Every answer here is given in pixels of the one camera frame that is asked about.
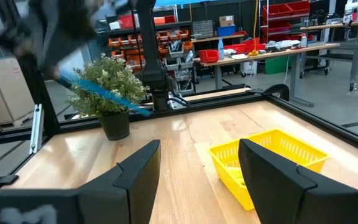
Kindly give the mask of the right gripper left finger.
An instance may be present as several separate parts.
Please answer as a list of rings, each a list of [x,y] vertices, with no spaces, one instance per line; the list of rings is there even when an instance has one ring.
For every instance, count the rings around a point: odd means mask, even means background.
[[[84,224],[149,223],[160,178],[161,145],[152,140],[80,187]]]

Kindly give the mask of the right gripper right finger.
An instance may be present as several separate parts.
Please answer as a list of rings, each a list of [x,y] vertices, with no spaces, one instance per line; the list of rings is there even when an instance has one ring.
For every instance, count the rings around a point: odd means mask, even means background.
[[[262,223],[358,223],[358,190],[248,139],[239,142],[239,162]]]

